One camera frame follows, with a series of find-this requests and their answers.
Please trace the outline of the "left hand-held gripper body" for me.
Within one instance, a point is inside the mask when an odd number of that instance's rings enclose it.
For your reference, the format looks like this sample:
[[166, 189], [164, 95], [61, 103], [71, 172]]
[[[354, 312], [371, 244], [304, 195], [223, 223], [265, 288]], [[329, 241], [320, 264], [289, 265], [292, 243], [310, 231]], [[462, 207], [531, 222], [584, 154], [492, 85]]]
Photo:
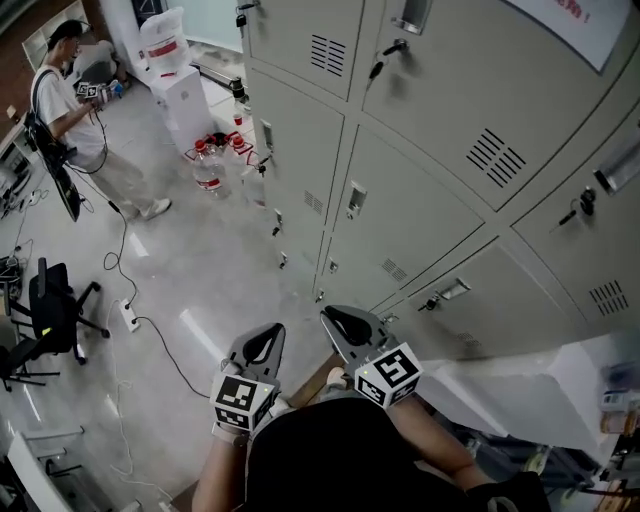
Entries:
[[210, 403], [219, 425], [253, 432], [274, 405], [280, 383], [227, 361], [215, 376]]

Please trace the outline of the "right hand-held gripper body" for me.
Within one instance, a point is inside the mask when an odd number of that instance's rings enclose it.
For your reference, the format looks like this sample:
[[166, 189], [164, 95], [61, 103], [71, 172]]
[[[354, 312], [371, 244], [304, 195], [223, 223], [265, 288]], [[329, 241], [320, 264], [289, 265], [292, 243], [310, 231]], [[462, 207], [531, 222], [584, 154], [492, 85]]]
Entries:
[[409, 396], [423, 374], [423, 368], [407, 343], [383, 338], [375, 345], [359, 345], [345, 370], [354, 389], [383, 409]]

